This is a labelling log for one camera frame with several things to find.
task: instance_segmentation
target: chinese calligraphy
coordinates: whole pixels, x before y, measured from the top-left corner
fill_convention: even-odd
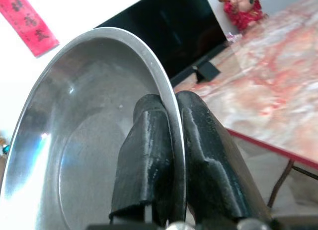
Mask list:
[[[26,17],[24,18],[25,25],[26,26],[36,26],[36,21],[34,19],[32,19],[29,15],[30,14],[27,14]]]
[[[11,5],[12,5],[12,8],[13,10],[15,11],[19,11],[21,7],[23,7],[22,3],[20,0],[14,0],[15,2],[12,2]]]
[[[41,41],[41,40],[43,40],[44,38],[49,38],[49,36],[44,35],[44,34],[43,34],[43,31],[40,30],[40,29],[35,30],[35,35],[38,37],[38,41]]]

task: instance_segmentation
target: white wall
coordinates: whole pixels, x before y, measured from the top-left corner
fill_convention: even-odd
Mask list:
[[[208,0],[214,15],[216,16],[223,32],[225,34],[237,33],[238,30],[231,24],[226,14],[223,11],[223,4],[218,0]],[[298,2],[300,0],[260,0],[263,7],[263,11],[270,16],[285,9],[287,6]]]

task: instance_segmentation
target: black monitor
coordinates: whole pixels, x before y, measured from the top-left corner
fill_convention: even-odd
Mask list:
[[[182,71],[220,52],[226,40],[207,0],[141,0],[98,27],[104,26],[141,38],[175,84]]]

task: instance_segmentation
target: metal bowl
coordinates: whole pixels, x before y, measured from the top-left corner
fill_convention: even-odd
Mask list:
[[[169,80],[144,42],[107,27],[65,46],[31,91],[2,181],[1,228],[79,230],[107,223],[117,155],[134,106],[148,93],[159,94],[169,114],[179,203],[174,214],[180,218],[184,147]]]

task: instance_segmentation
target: floor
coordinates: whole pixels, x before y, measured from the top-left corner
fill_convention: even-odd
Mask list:
[[[280,177],[288,160],[278,154],[259,148],[242,139],[235,138],[241,154],[254,178],[254,181],[267,203],[271,190]],[[4,169],[4,158],[0,156],[0,176]],[[292,170],[281,187],[274,203],[273,216],[317,215],[318,216],[318,181]]]

